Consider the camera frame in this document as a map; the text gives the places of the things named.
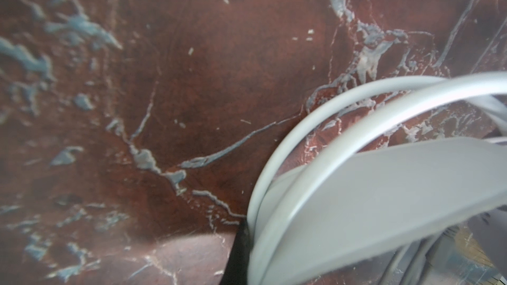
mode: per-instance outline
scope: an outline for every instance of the black object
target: black object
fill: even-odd
[[[248,261],[250,260],[250,232],[246,220],[239,224],[239,230],[232,244],[231,255],[225,266],[220,285],[246,285]]]

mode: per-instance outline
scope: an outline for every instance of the brown marble countertop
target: brown marble countertop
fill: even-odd
[[[0,0],[0,11],[2,284],[216,285],[257,176],[309,112],[368,81],[507,60],[506,0]],[[280,172],[402,94],[331,117]],[[365,150],[492,128],[452,104]]]

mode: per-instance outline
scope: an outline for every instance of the red marble surface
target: red marble surface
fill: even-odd
[[[0,0],[0,37],[12,43],[0,48],[2,283],[218,284],[263,164],[307,112],[372,79],[504,69],[506,0],[344,1]],[[66,28],[50,33],[55,23]],[[47,88],[26,68],[42,55],[57,80]],[[32,84],[35,100],[23,94]],[[79,93],[92,110],[74,104]],[[281,172],[390,97],[323,123]],[[365,149],[491,129],[456,104]],[[206,166],[182,167],[248,135]],[[76,161],[51,166],[69,146],[83,149]],[[186,178],[139,169],[142,149],[158,173]]]

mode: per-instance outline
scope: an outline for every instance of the marble surface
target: marble surface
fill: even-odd
[[[368,81],[507,61],[506,0],[0,0],[0,11],[4,284],[218,284],[263,164],[307,113]],[[330,118],[280,172],[402,94]],[[458,103],[365,150],[492,129]]]

